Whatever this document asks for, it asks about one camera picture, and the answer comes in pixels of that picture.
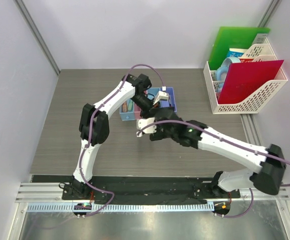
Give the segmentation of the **pink drawer box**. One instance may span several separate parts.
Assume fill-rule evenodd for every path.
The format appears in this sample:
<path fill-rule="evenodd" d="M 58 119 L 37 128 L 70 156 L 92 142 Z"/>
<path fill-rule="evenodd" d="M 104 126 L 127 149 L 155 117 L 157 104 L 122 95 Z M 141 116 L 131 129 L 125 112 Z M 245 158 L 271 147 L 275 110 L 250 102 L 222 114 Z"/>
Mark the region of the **pink drawer box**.
<path fill-rule="evenodd" d="M 141 118 L 140 113 L 141 113 L 141 109 L 136 104 L 134 104 L 134 118 L 136 120 Z"/>

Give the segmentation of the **orange utility knife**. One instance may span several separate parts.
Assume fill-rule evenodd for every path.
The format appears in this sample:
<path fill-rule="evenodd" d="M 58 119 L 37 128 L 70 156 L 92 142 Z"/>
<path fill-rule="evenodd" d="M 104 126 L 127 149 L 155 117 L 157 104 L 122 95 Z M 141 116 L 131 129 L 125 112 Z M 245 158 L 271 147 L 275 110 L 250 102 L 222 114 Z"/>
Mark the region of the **orange utility knife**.
<path fill-rule="evenodd" d="M 128 111 L 128 104 L 126 102 L 124 102 L 122 105 L 122 112 L 126 113 L 127 111 Z"/>

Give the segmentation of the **purple drawer box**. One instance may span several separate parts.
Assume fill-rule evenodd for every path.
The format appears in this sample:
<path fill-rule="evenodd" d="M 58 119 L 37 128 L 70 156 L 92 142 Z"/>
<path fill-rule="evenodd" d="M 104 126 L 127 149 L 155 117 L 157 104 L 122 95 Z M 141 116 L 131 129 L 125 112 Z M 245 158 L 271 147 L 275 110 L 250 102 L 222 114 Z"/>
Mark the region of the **purple drawer box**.
<path fill-rule="evenodd" d="M 167 107 L 174 108 L 174 112 L 177 113 L 177 107 L 176 107 L 173 87 L 167 87 L 166 92 L 169 94 L 169 99 L 168 100 L 161 100 L 160 107 L 161 108 L 167 108 Z"/>

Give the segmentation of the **green correction tape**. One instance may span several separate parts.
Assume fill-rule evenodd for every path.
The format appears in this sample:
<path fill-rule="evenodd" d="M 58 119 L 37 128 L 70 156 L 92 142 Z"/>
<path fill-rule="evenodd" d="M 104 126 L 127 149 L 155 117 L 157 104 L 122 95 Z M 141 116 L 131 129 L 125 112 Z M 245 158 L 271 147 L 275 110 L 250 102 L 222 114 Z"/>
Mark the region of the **green correction tape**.
<path fill-rule="evenodd" d="M 127 104 L 127 110 L 128 112 L 131 112 L 133 110 L 134 103 L 130 100 Z"/>

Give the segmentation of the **light blue drawer box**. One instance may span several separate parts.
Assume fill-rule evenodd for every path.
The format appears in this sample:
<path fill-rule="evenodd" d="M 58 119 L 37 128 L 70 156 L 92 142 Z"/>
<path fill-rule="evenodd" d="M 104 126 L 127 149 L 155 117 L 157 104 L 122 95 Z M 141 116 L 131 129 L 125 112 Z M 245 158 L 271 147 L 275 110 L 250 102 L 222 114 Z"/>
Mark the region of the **light blue drawer box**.
<path fill-rule="evenodd" d="M 134 121 L 134 102 L 131 99 L 123 102 L 120 106 L 119 114 L 122 121 Z"/>

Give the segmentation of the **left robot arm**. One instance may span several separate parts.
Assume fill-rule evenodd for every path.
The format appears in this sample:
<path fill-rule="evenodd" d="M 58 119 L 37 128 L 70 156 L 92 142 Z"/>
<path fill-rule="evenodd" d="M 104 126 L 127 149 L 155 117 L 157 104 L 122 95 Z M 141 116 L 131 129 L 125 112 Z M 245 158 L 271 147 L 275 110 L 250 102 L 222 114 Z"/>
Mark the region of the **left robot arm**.
<path fill-rule="evenodd" d="M 149 77 L 128 74 L 126 78 L 102 100 L 93 105 L 87 103 L 83 107 L 79 124 L 81 150 L 68 190 L 77 199 L 84 200 L 90 196 L 91 187 L 86 182 L 93 177 L 96 155 L 109 136 L 109 119 L 112 114 L 128 99 L 141 109 L 141 116 L 148 115 L 154 108 L 153 101 L 145 95 L 145 91 L 152 87 Z"/>

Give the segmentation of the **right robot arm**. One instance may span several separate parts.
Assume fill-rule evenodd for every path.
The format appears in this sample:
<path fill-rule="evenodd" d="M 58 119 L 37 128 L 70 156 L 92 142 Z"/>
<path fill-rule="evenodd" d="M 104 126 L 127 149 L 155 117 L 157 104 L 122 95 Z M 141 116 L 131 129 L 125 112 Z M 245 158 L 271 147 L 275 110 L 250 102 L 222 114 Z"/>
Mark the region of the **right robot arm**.
<path fill-rule="evenodd" d="M 156 131 L 150 135 L 151 141 L 170 138 L 183 147 L 213 152 L 245 167 L 232 172 L 217 172 L 210 186 L 215 197 L 223 197 L 241 187 L 255 187 L 273 196 L 278 194 L 286 169 L 279 146 L 251 145 L 223 135 L 204 123 L 183 121 L 172 107 L 153 108 L 146 116 L 158 123 Z"/>

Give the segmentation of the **blue tape roll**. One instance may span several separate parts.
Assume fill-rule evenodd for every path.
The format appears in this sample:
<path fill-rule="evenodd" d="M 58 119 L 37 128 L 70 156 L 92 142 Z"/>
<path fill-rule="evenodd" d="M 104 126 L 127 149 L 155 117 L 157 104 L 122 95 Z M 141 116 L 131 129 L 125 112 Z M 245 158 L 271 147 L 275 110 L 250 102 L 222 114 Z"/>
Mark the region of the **blue tape roll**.
<path fill-rule="evenodd" d="M 229 67 L 231 64 L 240 63 L 240 59 L 237 57 L 227 57 L 221 64 L 221 66 L 215 71 L 214 77 L 216 81 L 225 81 Z"/>

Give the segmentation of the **white file organizer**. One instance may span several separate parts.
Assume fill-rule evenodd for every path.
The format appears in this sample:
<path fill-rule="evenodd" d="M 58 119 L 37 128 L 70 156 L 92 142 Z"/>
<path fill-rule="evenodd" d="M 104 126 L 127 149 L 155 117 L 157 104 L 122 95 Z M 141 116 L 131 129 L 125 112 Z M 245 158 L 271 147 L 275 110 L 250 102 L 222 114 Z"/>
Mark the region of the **white file organizer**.
<path fill-rule="evenodd" d="M 288 82 L 267 39 L 253 44 L 243 56 L 250 62 L 232 63 L 224 80 L 205 64 L 203 74 L 213 114 L 257 114 Z"/>

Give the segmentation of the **magenta folder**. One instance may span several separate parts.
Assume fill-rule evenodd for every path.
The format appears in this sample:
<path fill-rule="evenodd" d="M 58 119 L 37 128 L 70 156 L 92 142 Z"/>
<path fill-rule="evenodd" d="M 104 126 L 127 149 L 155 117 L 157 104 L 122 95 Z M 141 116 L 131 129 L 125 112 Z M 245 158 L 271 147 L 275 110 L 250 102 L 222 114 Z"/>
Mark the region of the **magenta folder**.
<path fill-rule="evenodd" d="M 283 60 L 233 63 L 230 65 L 218 103 L 237 104 L 266 82 L 273 80 Z"/>

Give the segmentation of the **red white book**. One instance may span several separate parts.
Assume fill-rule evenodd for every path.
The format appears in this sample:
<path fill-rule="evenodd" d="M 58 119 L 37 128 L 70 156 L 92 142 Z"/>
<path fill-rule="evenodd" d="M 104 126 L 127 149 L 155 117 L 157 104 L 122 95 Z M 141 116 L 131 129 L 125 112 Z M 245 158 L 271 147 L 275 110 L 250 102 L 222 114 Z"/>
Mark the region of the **red white book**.
<path fill-rule="evenodd" d="M 254 59 L 253 58 L 239 58 L 239 60 L 242 63 L 249 63 L 249 62 L 252 62 Z"/>

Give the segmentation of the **blue white book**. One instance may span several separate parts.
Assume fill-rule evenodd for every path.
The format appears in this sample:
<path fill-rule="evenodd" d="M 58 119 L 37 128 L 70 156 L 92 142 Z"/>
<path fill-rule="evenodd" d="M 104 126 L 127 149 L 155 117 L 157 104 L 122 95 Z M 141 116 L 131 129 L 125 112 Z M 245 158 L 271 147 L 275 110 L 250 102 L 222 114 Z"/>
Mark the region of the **blue white book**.
<path fill-rule="evenodd" d="M 245 52 L 247 51 L 247 49 L 245 48 L 229 48 L 229 51 L 226 55 L 226 57 L 236 57 L 239 58 L 241 56 L 243 56 L 245 54 Z"/>

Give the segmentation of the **green folder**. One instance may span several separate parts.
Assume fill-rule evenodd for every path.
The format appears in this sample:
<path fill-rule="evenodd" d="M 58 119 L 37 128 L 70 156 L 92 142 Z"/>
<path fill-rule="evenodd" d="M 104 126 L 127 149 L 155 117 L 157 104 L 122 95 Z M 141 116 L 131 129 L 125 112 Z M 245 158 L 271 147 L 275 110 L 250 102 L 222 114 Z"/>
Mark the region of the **green folder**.
<path fill-rule="evenodd" d="M 268 34 L 268 27 L 222 26 L 219 28 L 208 60 L 210 70 L 217 70 L 230 48 L 248 49 L 257 34 Z"/>

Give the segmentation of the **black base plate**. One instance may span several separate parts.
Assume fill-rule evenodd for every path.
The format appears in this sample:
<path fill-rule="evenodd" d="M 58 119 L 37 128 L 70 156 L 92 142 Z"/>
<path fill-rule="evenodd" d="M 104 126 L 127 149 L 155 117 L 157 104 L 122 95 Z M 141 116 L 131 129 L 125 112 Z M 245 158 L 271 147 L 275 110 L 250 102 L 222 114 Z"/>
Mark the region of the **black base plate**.
<path fill-rule="evenodd" d="M 85 183 L 75 180 L 69 175 L 34 175 L 33 183 L 56 183 L 63 190 L 64 200 L 82 200 L 91 197 L 97 201 L 110 198 L 113 192 L 114 200 L 126 200 L 128 197 L 155 197 L 167 200 L 176 197 L 185 199 L 220 199 L 240 197 L 238 190 L 226 192 L 220 189 L 216 181 L 210 177 L 136 177 L 136 176 L 94 176 L 89 184 L 100 189 L 96 191 Z"/>

